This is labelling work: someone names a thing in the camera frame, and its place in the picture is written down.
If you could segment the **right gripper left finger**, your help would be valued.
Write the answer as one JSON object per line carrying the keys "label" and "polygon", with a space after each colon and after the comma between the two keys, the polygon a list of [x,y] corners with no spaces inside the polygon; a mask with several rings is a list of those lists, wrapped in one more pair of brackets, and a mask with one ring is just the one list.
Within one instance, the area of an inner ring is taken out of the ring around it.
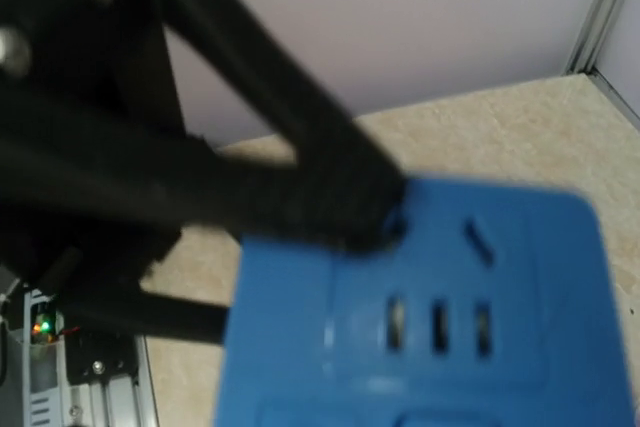
{"label": "right gripper left finger", "polygon": [[61,310],[103,330],[222,345],[229,309],[145,291],[141,281],[174,241],[29,246],[29,280]]}

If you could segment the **dark blue cube socket adapter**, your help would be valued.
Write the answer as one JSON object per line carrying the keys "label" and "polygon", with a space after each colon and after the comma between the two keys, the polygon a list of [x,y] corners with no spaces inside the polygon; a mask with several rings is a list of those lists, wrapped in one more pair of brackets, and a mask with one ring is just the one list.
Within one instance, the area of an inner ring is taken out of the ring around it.
{"label": "dark blue cube socket adapter", "polygon": [[247,239],[217,426],[630,426],[597,216],[581,196],[415,179],[369,255]]}

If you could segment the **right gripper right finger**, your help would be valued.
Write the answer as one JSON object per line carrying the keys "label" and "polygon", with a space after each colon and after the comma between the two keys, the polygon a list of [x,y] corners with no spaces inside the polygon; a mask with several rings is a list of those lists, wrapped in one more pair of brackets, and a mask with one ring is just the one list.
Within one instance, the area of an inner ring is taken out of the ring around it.
{"label": "right gripper right finger", "polygon": [[[271,129],[185,129],[172,31]],[[406,179],[242,0],[1,0],[1,200],[371,251],[404,233]]]}

